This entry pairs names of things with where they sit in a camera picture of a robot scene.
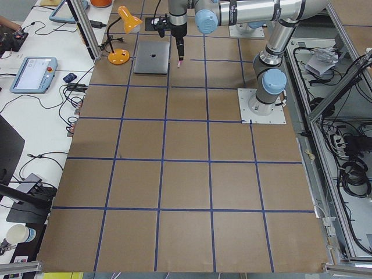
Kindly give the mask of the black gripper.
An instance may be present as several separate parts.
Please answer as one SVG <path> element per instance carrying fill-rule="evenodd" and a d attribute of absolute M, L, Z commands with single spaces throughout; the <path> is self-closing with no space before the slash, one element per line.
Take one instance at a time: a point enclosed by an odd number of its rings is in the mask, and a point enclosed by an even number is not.
<path fill-rule="evenodd" d="M 170 14 L 171 34 L 176 38 L 178 60 L 184 60 L 184 37 L 187 35 L 187 15 Z"/>

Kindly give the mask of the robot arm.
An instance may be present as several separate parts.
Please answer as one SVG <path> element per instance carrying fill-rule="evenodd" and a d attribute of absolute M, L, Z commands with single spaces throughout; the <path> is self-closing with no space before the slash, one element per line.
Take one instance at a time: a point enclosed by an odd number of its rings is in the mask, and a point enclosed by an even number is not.
<path fill-rule="evenodd" d="M 287 84 L 286 75 L 279 66 L 298 23 L 317 15 L 327 4 L 324 0 L 169 1 L 169 27 L 176 40 L 178 59 L 183 60 L 189 9 L 194 9 L 195 24 L 202 34 L 228 26 L 230 31 L 246 37 L 265 23 L 273 22 L 274 29 L 265 49 L 253 61 L 258 88 L 248 102 L 254 114 L 268 116 Z"/>
<path fill-rule="evenodd" d="M 229 27 L 231 37 L 264 38 L 264 22 L 241 23 Z"/>

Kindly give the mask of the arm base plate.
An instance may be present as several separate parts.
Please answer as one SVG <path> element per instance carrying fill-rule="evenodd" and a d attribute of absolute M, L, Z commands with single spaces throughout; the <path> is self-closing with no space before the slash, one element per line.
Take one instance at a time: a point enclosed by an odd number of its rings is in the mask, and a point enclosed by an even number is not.
<path fill-rule="evenodd" d="M 248 24 L 236 24 L 229 27 L 230 37 L 247 39 L 264 39 L 263 27 L 251 28 Z"/>
<path fill-rule="evenodd" d="M 239 88 L 238 102 L 241 122 L 244 124 L 286 124 L 280 95 L 275 103 L 266 105 L 256 99 L 255 88 Z"/>

